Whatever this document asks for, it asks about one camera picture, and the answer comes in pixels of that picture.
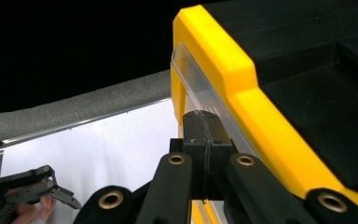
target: finger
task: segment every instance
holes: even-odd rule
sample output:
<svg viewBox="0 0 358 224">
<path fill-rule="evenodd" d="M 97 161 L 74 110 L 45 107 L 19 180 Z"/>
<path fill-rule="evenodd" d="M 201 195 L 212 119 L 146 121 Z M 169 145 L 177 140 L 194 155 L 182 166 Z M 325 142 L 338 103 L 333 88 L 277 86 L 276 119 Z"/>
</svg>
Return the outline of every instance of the finger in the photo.
<svg viewBox="0 0 358 224">
<path fill-rule="evenodd" d="M 49 195 L 40 197 L 40 205 L 42 205 L 42 208 L 50 209 L 51 197 Z"/>
<path fill-rule="evenodd" d="M 18 216 L 11 224 L 32 223 L 38 214 L 36 206 L 28 203 L 20 204 L 16 210 Z"/>
<path fill-rule="evenodd" d="M 50 208 L 42 208 L 40 210 L 40 218 L 42 218 L 42 220 L 47 220 L 48 217 L 51 215 L 51 212 L 53 211 L 56 200 L 51 199 L 50 201 L 51 201 Z"/>
</svg>

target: yellow toolbox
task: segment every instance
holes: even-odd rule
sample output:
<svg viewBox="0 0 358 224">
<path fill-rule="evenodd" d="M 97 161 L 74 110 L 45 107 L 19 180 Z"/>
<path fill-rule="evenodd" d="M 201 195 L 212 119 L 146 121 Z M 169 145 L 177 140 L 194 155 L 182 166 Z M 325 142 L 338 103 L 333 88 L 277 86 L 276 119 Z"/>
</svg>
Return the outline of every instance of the yellow toolbox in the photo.
<svg viewBox="0 0 358 224">
<path fill-rule="evenodd" d="M 178 120 L 207 110 L 299 198 L 358 205 L 358 1 L 224 1 L 173 21 Z"/>
</svg>

